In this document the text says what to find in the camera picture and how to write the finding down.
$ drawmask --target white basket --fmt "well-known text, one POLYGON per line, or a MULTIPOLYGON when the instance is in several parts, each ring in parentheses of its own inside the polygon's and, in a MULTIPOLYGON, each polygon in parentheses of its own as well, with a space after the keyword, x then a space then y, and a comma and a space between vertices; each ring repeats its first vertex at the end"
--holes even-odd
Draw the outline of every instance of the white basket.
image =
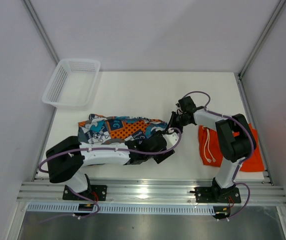
POLYGON ((100 62, 66 58, 59 61, 45 89, 42 101, 55 107, 84 107, 97 85, 100 62))

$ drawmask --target folded clothing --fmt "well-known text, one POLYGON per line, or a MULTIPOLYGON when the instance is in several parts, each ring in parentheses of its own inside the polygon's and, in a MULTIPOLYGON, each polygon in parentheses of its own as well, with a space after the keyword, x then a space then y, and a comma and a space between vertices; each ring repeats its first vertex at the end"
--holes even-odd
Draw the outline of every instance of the folded clothing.
MULTIPOLYGON (((258 133, 249 124, 249 127, 253 133, 253 136, 258 143, 258 133)), ((198 141, 199 141, 199 152, 204 165, 220 167, 223 161, 223 154, 220 151, 217 132, 211 130, 205 126, 199 126, 198 128, 198 141)), ((260 154, 259 146, 254 151, 253 156, 246 160, 241 167, 243 172, 263 172, 265 169, 262 156, 260 154)))
POLYGON ((146 117, 90 114, 89 120, 78 123, 78 140, 89 144, 112 144, 148 139, 156 131, 163 131, 167 123, 146 117))

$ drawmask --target white wall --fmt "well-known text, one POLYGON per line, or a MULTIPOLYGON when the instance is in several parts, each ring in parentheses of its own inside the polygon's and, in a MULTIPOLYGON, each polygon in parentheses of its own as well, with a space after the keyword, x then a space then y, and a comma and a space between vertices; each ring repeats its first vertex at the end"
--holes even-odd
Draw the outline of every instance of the white wall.
POLYGON ((279 0, 32 0, 60 58, 239 72, 279 0))
POLYGON ((272 177, 286 191, 286 8, 245 74, 244 85, 272 177))
POLYGON ((0 239, 50 120, 41 95, 54 68, 22 3, 0 0, 0 239))

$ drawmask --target table surface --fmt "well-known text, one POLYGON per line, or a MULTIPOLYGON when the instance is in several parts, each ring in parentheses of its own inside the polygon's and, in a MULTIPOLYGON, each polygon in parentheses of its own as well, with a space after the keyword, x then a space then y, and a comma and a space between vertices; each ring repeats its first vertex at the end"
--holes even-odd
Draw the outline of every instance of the table surface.
MULTIPOLYGON (((212 100, 210 110, 227 115, 244 114, 235 76, 229 72, 100 72, 95 95, 86 110, 58 108, 45 151, 68 136, 76 136, 78 122, 90 113, 108 116, 143 116, 169 121, 175 104, 191 91, 207 92, 212 100)), ((207 97, 194 93, 196 106, 207 97)), ((188 125, 175 154, 156 164, 150 159, 140 165, 95 165, 82 168, 90 178, 211 180, 219 168, 203 165, 199 155, 198 127, 188 125)), ((39 172, 39 177, 48 176, 39 172)), ((261 181, 262 172, 239 172, 238 180, 261 181)))

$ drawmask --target drawstring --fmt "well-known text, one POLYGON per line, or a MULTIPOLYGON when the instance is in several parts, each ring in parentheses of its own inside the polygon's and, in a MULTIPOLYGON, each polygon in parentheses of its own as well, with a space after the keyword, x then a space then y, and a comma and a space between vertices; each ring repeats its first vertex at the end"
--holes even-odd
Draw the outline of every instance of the drawstring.
POLYGON ((205 145, 204 145, 204 157, 206 158, 207 162, 211 163, 212 160, 210 158, 207 158, 206 157, 206 145, 207 145, 207 150, 209 152, 209 154, 211 155, 212 159, 213 159, 213 162, 216 162, 216 159, 213 157, 211 151, 209 150, 209 141, 210 141, 210 134, 209 134, 209 129, 205 126, 202 126, 203 129, 206 128, 207 130, 207 138, 206 138, 206 141, 205 141, 205 145))

